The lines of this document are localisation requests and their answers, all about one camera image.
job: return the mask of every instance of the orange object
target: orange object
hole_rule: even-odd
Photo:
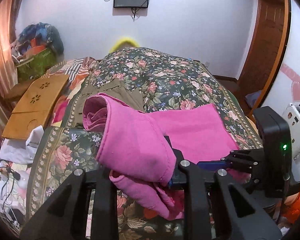
[[[31,47],[36,47],[38,45],[39,44],[37,43],[37,39],[36,38],[34,38],[34,39],[31,40]]]
[[[26,140],[34,128],[45,128],[68,78],[69,75],[58,75],[34,81],[13,109],[2,137]]]
[[[154,218],[158,215],[158,213],[156,211],[150,210],[150,209],[147,209],[147,208],[143,209],[143,214],[144,214],[146,219],[151,219],[151,218]]]
[[[300,193],[291,205],[284,207],[282,216],[286,217],[288,222],[292,224],[298,219],[300,216]]]
[[[26,52],[26,58],[30,58],[33,55],[38,54],[39,52],[43,51],[45,48],[46,46],[41,45],[41,46],[36,46],[28,49],[28,51]]]

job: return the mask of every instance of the curtain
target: curtain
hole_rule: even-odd
[[[18,82],[9,40],[11,5],[12,0],[2,0],[0,3],[0,140],[13,110],[13,106],[4,100],[4,96]]]
[[[12,0],[10,12],[10,43],[14,42],[16,37],[16,21],[20,10],[22,0]]]

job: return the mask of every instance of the door frame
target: door frame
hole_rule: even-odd
[[[240,79],[242,80],[242,76],[245,72],[245,69],[247,68],[247,64],[248,64],[248,60],[251,56],[251,52],[252,52],[252,48],[253,45],[255,43],[255,39],[256,39],[256,34],[257,34],[257,29],[258,29],[258,25],[259,25],[259,20],[260,20],[260,10],[261,10],[261,1],[258,1],[258,11],[257,11],[257,19],[256,19],[256,25],[254,28],[254,33],[252,36],[252,41],[251,41],[251,45],[250,45],[250,49],[247,55],[247,59],[245,61],[245,64],[243,66],[242,72],[240,74],[239,80],[238,80],[238,85],[240,86]],[[265,101],[268,93],[270,92],[270,89],[275,81],[275,78],[278,75],[278,72],[280,70],[282,61],[283,61],[283,57],[284,54],[286,52],[286,48],[287,48],[287,44],[288,44],[288,39],[289,39],[289,33],[290,33],[290,23],[291,23],[291,0],[284,0],[284,19],[283,19],[283,30],[282,30],[282,36],[281,36],[281,40],[280,40],[280,45],[279,45],[279,49],[278,49],[278,54],[274,60],[274,64],[272,66],[270,75],[268,77],[268,80],[263,88],[263,90],[261,91],[260,96],[258,97],[257,101],[255,102],[253,108],[251,109],[250,113],[248,114],[248,118],[250,118],[251,120],[254,120],[253,117],[253,111],[256,108],[259,108],[263,102]]]

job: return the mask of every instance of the pile of clothes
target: pile of clothes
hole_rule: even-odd
[[[52,49],[56,56],[62,55],[64,51],[63,43],[56,27],[42,22],[27,26],[10,47],[16,64],[20,64],[47,47]]]

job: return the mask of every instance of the white device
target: white device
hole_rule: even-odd
[[[291,135],[292,157],[296,160],[300,154],[300,105],[290,103],[282,114],[288,123]]]

